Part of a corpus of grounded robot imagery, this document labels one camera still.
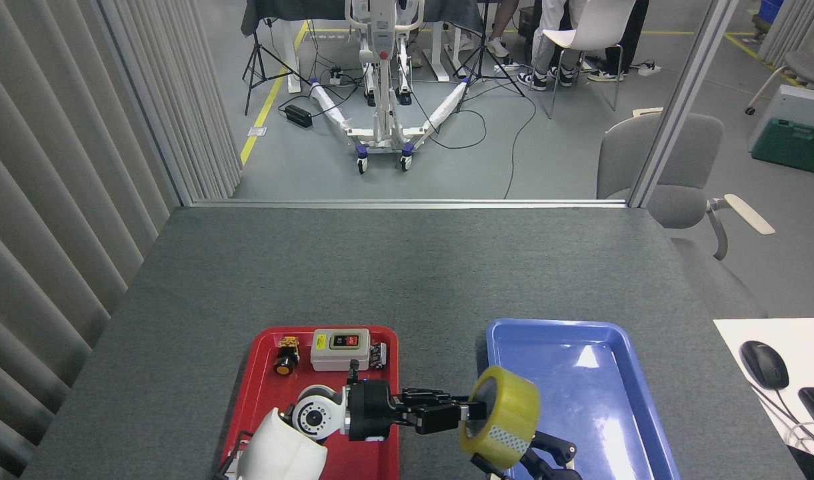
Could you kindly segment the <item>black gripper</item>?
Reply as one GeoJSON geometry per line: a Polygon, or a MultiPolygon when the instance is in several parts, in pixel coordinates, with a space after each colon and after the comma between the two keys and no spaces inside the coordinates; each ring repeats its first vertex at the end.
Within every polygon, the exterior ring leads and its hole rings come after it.
{"type": "MultiPolygon", "coordinates": [[[[536,431],[531,440],[531,446],[529,446],[525,453],[525,470],[535,479],[581,480],[580,474],[572,467],[576,453],[577,447],[574,443],[541,431],[536,431]],[[543,458],[538,456],[535,450],[550,453],[559,468],[554,469],[550,467],[543,458]]],[[[471,456],[471,464],[484,473],[485,479],[510,479],[504,470],[496,467],[496,465],[493,465],[492,462],[480,456],[478,453],[474,453],[474,455],[471,456]]]]}
{"type": "Polygon", "coordinates": [[[458,429],[461,422],[488,419],[486,402],[467,402],[468,395],[452,395],[443,390],[403,388],[397,408],[385,379],[364,379],[347,383],[347,437],[350,441],[388,438],[394,423],[413,426],[416,434],[430,435],[458,429]]]}

